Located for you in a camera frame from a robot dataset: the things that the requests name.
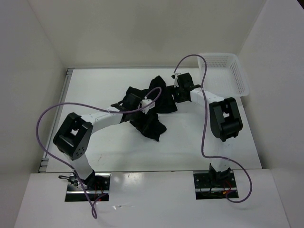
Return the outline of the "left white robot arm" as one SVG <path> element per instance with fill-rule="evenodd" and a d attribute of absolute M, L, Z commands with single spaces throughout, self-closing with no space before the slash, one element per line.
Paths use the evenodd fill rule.
<path fill-rule="evenodd" d="M 111 125 L 146 117 L 154 107 L 155 102 L 148 97 L 141 99 L 130 94 L 124 102 L 113 104 L 104 112 L 85 115 L 77 115 L 74 112 L 68 114 L 53 143 L 67 157 L 69 165 L 75 170 L 80 187 L 89 190 L 96 182 L 95 171 L 86 157 L 92 134 Z"/>

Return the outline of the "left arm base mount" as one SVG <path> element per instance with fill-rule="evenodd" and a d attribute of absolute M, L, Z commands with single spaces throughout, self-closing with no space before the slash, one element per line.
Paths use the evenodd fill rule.
<path fill-rule="evenodd" d="M 87 201 L 80 182 L 74 173 L 70 173 L 68 176 L 59 175 L 58 178 L 67 181 L 65 202 Z M 92 202 L 109 201 L 110 180 L 110 173 L 96 173 L 93 183 L 89 183 L 88 185 L 83 183 L 88 197 Z"/>

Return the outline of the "black shorts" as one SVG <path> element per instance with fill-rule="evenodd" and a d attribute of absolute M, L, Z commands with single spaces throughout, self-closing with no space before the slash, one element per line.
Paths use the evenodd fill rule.
<path fill-rule="evenodd" d="M 166 126 L 159 121 L 158 115 L 170 114 L 178 110 L 161 76 L 152 79 L 147 89 L 140 90 L 130 86 L 124 98 L 111 106 L 123 112 L 146 106 L 140 111 L 123 114 L 121 122 L 129 122 L 144 137 L 157 142 L 160 135 L 167 130 Z"/>

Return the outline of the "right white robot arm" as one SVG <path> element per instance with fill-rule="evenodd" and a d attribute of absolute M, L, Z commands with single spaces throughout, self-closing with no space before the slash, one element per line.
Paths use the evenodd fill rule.
<path fill-rule="evenodd" d="M 204 146 L 207 123 L 209 123 L 210 130 L 217 139 L 218 149 L 211 155 L 206 155 L 202 149 L 202 155 L 211 159 L 208 171 L 209 186 L 217 188 L 229 180 L 231 163 L 241 169 L 244 168 L 239 162 L 231 159 L 232 140 L 243 128 L 237 102 L 233 97 L 224 98 L 201 88 L 200 85 L 195 85 L 189 73 L 177 73 L 171 77 L 174 79 L 174 84 L 167 88 L 175 102 L 191 101 L 205 108 L 201 146 Z"/>

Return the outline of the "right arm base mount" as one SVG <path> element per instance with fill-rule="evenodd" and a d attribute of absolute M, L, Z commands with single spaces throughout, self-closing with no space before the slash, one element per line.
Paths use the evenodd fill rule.
<path fill-rule="evenodd" d="M 231 171 L 229 177 L 219 183 L 211 183 L 207 171 L 193 173 L 196 200 L 214 200 L 229 198 L 239 199 L 237 184 L 234 173 Z"/>

